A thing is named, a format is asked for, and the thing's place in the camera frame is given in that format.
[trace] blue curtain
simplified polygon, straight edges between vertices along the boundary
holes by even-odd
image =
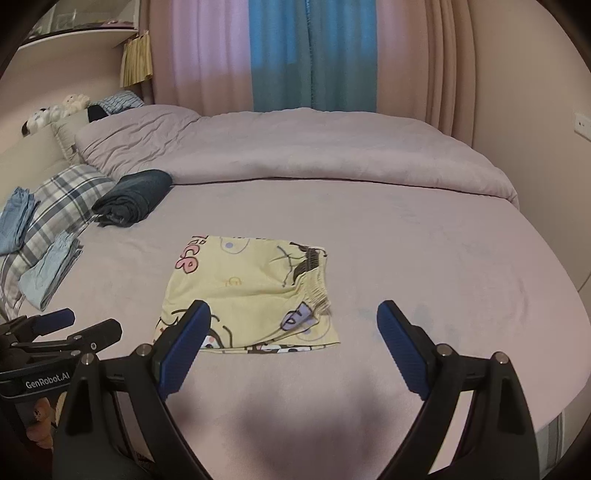
[[[376,111],[375,0],[249,0],[258,112]]]

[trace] bed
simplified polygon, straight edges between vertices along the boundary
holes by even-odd
[[[49,304],[77,316],[55,337],[118,319],[123,337],[103,357],[151,342],[192,235],[327,250],[340,345],[281,355],[202,352],[167,401],[216,479],[379,475],[421,406],[378,333],[385,299],[435,343],[464,355],[506,352],[536,430],[589,377],[589,319],[564,268],[519,213],[509,180],[422,122],[309,109],[200,118],[146,106],[84,127],[76,146],[114,180],[158,168],[176,184],[130,228],[86,228],[83,253]],[[24,302],[20,313],[38,312]],[[434,468],[451,460],[468,406],[464,395]]]

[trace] mattress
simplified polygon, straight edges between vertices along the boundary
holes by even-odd
[[[48,307],[73,309],[76,323],[50,337],[112,317],[123,337],[102,358],[150,342],[168,279],[192,235],[325,247],[341,340],[305,353],[199,353],[167,404],[217,480],[377,478],[421,407],[377,330],[376,309],[385,299],[435,343],[464,355],[506,352],[536,430],[591,372],[582,302],[509,201],[359,181],[176,186],[137,225],[89,226],[82,255]],[[34,313],[25,302],[21,314]],[[468,406],[464,395],[436,467],[451,460]],[[132,437],[139,444],[137,433]]]

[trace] blue rubber pad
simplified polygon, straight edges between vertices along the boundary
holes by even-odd
[[[75,320],[74,312],[70,309],[47,313],[35,319],[33,333],[38,336],[47,335],[48,333],[74,325]]]
[[[430,393],[427,365],[386,302],[381,303],[378,307],[378,330],[382,334],[408,389],[419,394],[423,401],[426,400]]]
[[[207,303],[202,303],[185,324],[160,366],[158,393],[162,400],[180,390],[189,369],[203,345],[211,325],[212,314]]]

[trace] beige wall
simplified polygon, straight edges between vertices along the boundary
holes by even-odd
[[[121,48],[71,54],[11,71],[0,80],[0,152],[15,144],[21,127],[36,110],[61,103],[71,93],[99,100],[119,89]]]
[[[470,0],[470,10],[473,146],[509,176],[522,213],[580,289],[591,272],[591,142],[574,132],[574,113],[591,117],[591,73],[536,0]],[[590,412],[591,383],[565,411],[567,446]]]

